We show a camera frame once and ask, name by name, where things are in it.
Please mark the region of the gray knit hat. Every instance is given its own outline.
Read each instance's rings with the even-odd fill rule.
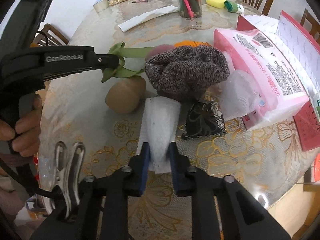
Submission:
[[[158,95],[177,101],[199,99],[211,85],[226,80],[229,67],[220,50],[181,46],[146,61],[146,74]]]

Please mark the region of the screw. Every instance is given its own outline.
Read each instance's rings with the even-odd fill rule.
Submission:
[[[195,167],[195,166],[190,166],[190,167],[187,168],[187,171],[188,171],[188,172],[192,172],[192,173],[193,173],[193,172],[197,172],[197,170],[198,170],[198,168]]]
[[[93,175],[87,175],[84,177],[85,182],[93,182],[95,179],[96,179],[96,177]]]
[[[127,173],[127,172],[131,172],[132,171],[132,168],[130,166],[124,166],[122,167],[121,171]]]
[[[233,176],[228,175],[224,177],[224,180],[228,183],[232,183],[235,181],[235,178]]]

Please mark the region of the pink marker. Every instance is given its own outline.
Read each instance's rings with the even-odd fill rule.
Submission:
[[[187,7],[187,10],[188,10],[190,18],[193,18],[193,11],[191,11],[191,7],[190,7],[190,4],[189,4],[188,0],[183,0],[183,1],[184,1],[185,5]]]

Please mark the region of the tissue package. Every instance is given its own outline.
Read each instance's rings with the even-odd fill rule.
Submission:
[[[290,63],[258,29],[216,29],[214,47],[229,53],[234,68],[250,74],[260,88],[258,105],[243,117],[248,130],[292,117],[308,102],[308,95]]]

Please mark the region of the tiled floor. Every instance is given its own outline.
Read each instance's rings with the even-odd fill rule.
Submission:
[[[315,195],[304,192],[302,184],[296,184],[268,211],[292,237],[305,223]]]

